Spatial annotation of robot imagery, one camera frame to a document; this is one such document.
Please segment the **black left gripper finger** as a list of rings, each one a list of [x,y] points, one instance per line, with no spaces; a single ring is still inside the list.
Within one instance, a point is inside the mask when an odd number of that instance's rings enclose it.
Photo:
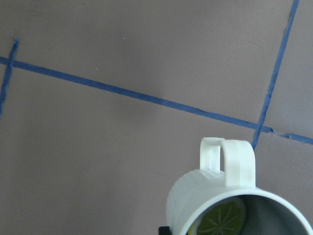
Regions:
[[[169,226],[161,226],[158,228],[158,235],[171,235]]]

